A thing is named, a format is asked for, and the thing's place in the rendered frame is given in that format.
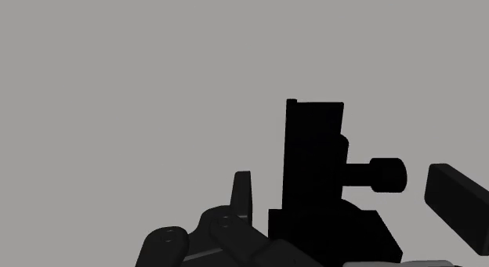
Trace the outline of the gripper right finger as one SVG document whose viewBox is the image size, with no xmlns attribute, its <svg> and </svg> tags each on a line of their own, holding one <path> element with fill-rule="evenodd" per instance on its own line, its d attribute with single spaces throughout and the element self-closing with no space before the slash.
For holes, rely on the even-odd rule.
<svg viewBox="0 0 489 267">
<path fill-rule="evenodd" d="M 475 253 L 489 256 L 489 190 L 449 164 L 431 164 L 424 201 Z"/>
</svg>

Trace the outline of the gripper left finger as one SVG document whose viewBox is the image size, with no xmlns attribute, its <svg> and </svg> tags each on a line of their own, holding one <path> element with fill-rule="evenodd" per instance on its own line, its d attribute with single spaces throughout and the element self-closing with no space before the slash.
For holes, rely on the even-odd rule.
<svg viewBox="0 0 489 267">
<path fill-rule="evenodd" d="M 204 211 L 191 233 L 179 226 L 152 231 L 135 267 L 245 267 L 268 242 L 252 226 L 251 172 L 238 171 L 228 205 Z"/>
</svg>

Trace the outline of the black machine with side knob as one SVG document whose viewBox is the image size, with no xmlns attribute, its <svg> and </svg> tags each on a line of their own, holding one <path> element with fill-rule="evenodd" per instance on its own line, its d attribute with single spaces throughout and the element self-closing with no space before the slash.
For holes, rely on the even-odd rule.
<svg viewBox="0 0 489 267">
<path fill-rule="evenodd" d="M 268 236 L 287 240 L 324 267 L 399 263 L 403 251 L 380 214 L 345 200 L 342 191 L 401 193 L 407 169 L 397 157 L 348 162 L 343 111 L 342 102 L 287 99 L 281 208 L 268 212 Z"/>
</svg>

